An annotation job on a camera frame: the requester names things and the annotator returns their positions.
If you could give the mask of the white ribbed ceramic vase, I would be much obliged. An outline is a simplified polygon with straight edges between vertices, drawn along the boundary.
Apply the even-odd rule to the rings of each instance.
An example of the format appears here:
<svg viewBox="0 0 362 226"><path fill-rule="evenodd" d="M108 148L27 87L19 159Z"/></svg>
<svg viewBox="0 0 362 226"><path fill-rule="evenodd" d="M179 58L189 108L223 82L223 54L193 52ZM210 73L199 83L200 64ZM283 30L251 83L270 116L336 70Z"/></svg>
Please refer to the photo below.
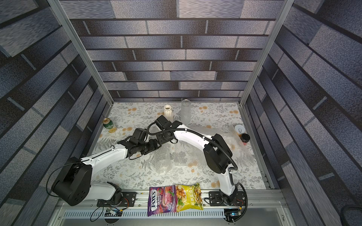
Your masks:
<svg viewBox="0 0 362 226"><path fill-rule="evenodd" d="M164 106L164 116L168 121L173 122L173 110L171 105Z"/></svg>

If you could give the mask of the clear textured glass vase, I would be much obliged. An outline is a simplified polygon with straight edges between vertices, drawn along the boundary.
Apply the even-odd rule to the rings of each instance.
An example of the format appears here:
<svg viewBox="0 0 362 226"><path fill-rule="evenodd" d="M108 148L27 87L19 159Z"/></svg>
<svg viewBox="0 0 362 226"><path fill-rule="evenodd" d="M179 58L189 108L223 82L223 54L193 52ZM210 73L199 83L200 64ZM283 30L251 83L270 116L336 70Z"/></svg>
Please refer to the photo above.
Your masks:
<svg viewBox="0 0 362 226"><path fill-rule="evenodd" d="M191 121L191 101L188 99L184 99L181 105L181 122L183 124L188 124Z"/></svg>

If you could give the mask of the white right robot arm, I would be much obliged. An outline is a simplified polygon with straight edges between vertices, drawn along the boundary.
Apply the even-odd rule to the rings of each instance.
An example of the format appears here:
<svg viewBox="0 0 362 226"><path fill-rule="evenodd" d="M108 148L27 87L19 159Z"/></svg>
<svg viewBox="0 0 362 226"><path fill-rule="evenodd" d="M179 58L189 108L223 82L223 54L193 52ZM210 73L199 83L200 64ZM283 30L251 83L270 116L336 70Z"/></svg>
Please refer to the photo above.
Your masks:
<svg viewBox="0 0 362 226"><path fill-rule="evenodd" d="M147 127L147 133L156 136L161 145L175 139L202 151L208 167L218 176L220 191L227 197L236 194L237 187L233 182L232 171L237 171L238 166L232 159L232 151L221 135L204 135L179 121L170 122L164 116L158 117L151 123Z"/></svg>

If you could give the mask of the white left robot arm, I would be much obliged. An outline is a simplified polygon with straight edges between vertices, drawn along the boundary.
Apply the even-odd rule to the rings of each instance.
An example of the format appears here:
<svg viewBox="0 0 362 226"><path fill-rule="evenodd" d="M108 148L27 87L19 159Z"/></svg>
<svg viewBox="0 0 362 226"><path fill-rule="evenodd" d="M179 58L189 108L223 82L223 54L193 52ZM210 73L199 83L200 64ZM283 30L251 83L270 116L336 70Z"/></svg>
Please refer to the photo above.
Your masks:
<svg viewBox="0 0 362 226"><path fill-rule="evenodd" d="M122 189L113 182L95 183L92 180L99 171L117 161L130 159L138 152L146 155L161 147L156 138L147 138L147 131L137 128L132 136L118 141L105 151L82 159L70 158L61 167L51 191L70 206L84 200L97 200L100 207L118 206L123 200Z"/></svg>

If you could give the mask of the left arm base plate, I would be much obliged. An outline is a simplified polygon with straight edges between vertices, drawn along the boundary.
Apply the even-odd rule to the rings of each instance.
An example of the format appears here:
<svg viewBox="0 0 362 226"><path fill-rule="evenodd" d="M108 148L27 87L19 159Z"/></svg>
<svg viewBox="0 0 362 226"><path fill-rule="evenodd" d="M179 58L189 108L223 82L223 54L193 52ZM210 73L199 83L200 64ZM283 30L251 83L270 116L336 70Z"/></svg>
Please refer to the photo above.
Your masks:
<svg viewBox="0 0 362 226"><path fill-rule="evenodd" d="M116 191L110 200L98 200L97 207L133 207L136 195L136 192Z"/></svg>

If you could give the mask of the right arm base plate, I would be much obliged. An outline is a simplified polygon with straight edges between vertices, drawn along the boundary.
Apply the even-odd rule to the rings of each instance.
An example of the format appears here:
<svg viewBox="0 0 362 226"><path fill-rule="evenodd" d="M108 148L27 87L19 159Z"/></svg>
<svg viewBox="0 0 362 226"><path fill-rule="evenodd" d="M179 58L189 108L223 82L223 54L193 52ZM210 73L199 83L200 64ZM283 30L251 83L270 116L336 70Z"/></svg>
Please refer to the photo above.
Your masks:
<svg viewBox="0 0 362 226"><path fill-rule="evenodd" d="M235 190L231 196L227 196L221 191L211 191L208 193L211 206L237 206L247 205L247 197L243 191Z"/></svg>

